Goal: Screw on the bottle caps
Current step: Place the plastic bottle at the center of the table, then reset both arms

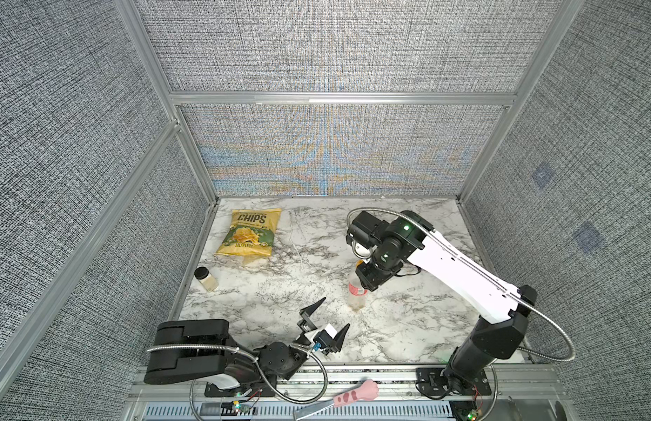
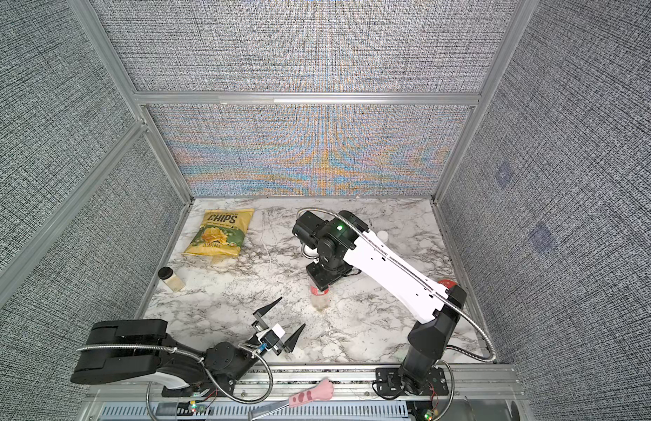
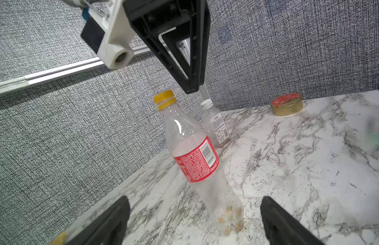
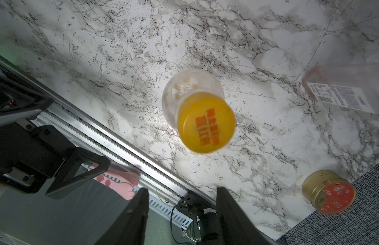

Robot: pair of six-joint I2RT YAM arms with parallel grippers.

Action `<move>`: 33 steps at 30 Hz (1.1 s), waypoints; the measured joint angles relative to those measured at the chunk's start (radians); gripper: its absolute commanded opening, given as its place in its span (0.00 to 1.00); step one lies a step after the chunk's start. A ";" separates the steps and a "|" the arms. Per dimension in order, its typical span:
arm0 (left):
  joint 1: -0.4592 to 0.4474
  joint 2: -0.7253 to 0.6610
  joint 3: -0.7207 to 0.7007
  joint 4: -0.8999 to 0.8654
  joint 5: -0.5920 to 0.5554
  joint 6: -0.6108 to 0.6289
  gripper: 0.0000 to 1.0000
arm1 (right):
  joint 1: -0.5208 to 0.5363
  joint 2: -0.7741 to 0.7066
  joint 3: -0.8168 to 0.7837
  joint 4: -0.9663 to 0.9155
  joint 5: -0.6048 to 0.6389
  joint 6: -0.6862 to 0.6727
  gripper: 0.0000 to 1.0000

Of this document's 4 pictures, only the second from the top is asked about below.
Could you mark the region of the clear bottle red label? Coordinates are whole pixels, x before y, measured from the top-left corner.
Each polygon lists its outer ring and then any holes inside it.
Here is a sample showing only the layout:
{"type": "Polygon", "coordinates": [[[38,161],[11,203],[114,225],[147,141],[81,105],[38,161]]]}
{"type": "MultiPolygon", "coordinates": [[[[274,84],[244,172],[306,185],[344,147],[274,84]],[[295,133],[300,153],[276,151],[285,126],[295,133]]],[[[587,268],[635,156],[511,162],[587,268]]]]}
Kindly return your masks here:
{"type": "Polygon", "coordinates": [[[320,290],[316,286],[311,286],[310,287],[310,293],[311,293],[311,305],[318,310],[319,312],[322,312],[322,310],[325,310],[326,308],[329,307],[330,302],[331,302],[331,295],[330,295],[330,289],[324,289],[320,290]]]}

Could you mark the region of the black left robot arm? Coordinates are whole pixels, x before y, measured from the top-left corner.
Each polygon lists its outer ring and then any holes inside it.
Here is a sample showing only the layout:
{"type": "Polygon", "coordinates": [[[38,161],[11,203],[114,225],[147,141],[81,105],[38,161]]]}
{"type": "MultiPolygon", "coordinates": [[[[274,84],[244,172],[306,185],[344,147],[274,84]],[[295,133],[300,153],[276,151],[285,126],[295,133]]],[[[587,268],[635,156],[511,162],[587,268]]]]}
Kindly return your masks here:
{"type": "Polygon", "coordinates": [[[239,345],[224,341],[204,351],[176,341],[163,319],[97,322],[78,351],[71,382],[156,382],[165,396],[222,390],[230,394],[265,354],[289,354],[297,347],[306,325],[288,336],[280,325],[269,326],[263,320],[278,303],[275,300],[253,313],[254,333],[246,341],[239,345]]]}

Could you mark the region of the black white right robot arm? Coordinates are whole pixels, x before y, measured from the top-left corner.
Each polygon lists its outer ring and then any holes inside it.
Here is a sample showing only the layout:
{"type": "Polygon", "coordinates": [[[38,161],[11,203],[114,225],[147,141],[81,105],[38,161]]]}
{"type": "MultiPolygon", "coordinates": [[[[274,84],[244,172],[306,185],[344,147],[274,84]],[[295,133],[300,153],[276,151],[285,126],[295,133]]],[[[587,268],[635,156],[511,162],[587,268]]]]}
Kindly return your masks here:
{"type": "Polygon", "coordinates": [[[311,260],[306,271],[313,289],[326,292],[358,269],[411,312],[416,322],[408,334],[409,348],[398,376],[406,393],[424,392],[462,318],[465,290],[434,282],[412,268],[347,210],[330,220],[306,210],[297,217],[292,233],[311,260]]]}

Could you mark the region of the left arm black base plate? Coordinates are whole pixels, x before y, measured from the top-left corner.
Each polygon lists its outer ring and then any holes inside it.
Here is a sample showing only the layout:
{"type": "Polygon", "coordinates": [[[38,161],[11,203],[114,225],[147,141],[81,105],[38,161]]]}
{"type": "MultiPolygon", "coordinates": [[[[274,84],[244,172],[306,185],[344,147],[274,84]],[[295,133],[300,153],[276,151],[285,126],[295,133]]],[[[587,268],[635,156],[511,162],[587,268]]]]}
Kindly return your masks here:
{"type": "Polygon", "coordinates": [[[193,397],[195,399],[204,399],[209,396],[222,396],[226,397],[223,391],[233,391],[234,387],[228,384],[223,385],[223,389],[219,389],[212,383],[203,383],[199,385],[191,385],[183,389],[168,389],[166,386],[162,387],[162,397],[193,397]]]}

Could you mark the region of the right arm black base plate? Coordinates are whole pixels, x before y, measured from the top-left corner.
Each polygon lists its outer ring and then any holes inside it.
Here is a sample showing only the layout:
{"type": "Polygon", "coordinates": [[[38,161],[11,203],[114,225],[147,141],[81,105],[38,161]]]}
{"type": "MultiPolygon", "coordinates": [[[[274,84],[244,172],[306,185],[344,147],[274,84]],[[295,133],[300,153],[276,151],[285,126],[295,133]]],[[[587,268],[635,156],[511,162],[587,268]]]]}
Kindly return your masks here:
{"type": "Polygon", "coordinates": [[[380,367],[375,369],[373,381],[376,394],[384,399],[400,397],[448,398],[450,384],[442,368],[433,367],[424,383],[417,386],[408,376],[399,373],[399,367],[380,367]]]}

